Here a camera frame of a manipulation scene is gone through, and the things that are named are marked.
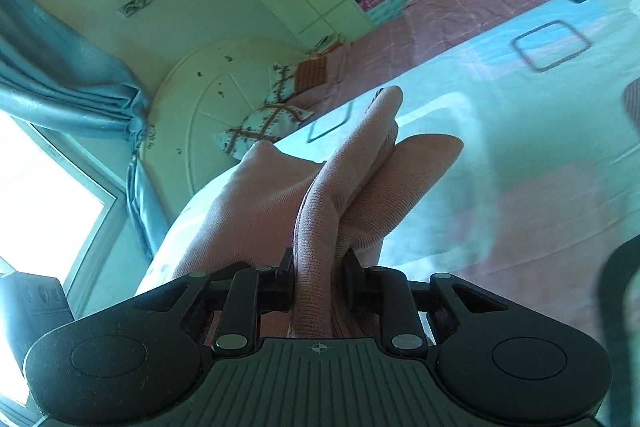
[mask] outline bright window light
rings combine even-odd
[[[16,270],[65,282],[104,204],[0,111],[0,256]],[[27,385],[0,331],[0,393]]]

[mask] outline pink blanket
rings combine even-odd
[[[339,298],[340,261],[353,248],[363,266],[377,264],[383,237],[462,150],[460,140],[443,135],[416,135],[396,145],[401,102],[398,87],[381,90],[324,165],[283,154],[266,141],[254,145],[213,201],[174,277],[237,261],[277,266],[293,245],[293,309],[265,315],[261,334],[374,335],[377,322],[354,317]]]
[[[327,86],[294,97],[312,120],[549,0],[409,0],[398,19],[329,55]]]

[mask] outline folded cloth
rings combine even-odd
[[[237,261],[276,266],[293,245],[292,311],[263,315],[261,335],[376,335],[377,321],[352,315],[339,298],[340,261],[353,248],[363,266],[377,264],[383,237],[462,150],[460,140],[443,135],[416,135],[395,145],[401,102],[398,87],[381,89],[324,165],[280,153],[268,142],[254,145],[213,201],[174,277]]]

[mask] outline silver screw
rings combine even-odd
[[[222,335],[218,340],[216,340],[216,346],[221,349],[229,349],[232,351],[234,349],[242,349],[246,346],[247,342],[247,339],[242,335],[230,333],[229,335]]]
[[[403,351],[410,351],[411,349],[418,349],[422,346],[422,339],[417,335],[396,335],[391,339],[391,343],[394,347],[402,349]]]

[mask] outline round cream headboard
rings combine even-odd
[[[185,57],[151,106],[141,158],[171,222],[191,197],[238,162],[213,142],[264,105],[269,69],[306,55],[268,39],[216,42]]]

